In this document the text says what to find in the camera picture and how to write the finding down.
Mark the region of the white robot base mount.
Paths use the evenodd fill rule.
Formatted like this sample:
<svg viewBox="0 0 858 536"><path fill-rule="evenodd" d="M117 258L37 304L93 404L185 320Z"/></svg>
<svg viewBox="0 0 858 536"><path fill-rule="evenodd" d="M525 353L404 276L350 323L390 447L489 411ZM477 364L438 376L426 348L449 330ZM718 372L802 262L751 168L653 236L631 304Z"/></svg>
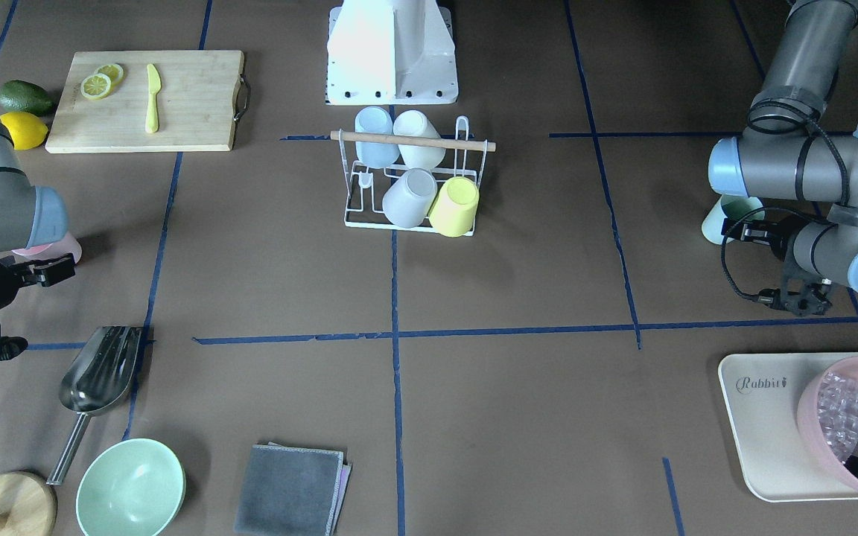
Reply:
<svg viewBox="0 0 858 536"><path fill-rule="evenodd" d="M329 13L325 102L455 103L453 26L450 7L438 1L344 1Z"/></svg>

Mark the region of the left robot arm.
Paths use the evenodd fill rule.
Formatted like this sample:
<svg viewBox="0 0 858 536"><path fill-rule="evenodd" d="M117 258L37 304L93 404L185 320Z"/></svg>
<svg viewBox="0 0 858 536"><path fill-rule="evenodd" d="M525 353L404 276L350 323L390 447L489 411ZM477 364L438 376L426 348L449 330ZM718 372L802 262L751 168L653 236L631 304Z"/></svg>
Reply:
<svg viewBox="0 0 858 536"><path fill-rule="evenodd" d="M835 285L858 292L858 125L828 135L821 119L854 28L858 1L794 1L784 35L741 135L712 149L712 190L736 197L830 204L823 218L750 211L722 225L722 242L765 244L783 262L778 287L746 301L796 316L823 315Z"/></svg>

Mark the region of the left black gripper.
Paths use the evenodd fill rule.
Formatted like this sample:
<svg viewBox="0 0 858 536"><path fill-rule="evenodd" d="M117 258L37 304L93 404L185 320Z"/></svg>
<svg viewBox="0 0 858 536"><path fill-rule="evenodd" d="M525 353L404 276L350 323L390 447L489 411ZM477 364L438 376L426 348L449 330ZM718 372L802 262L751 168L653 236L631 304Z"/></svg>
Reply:
<svg viewBox="0 0 858 536"><path fill-rule="evenodd" d="M831 280L801 268L792 250L799 232L810 223L816 223L815 218L787 216L779 221L771 221L756 220L753 216L726 217L722 222L722 271L733 292L746 301L793 313L798 318L825 315L832 308ZM726 263L726 244L729 240L755 242L769 247L774 257L782 261L779 284L756 294L743 292L735 284Z"/></svg>

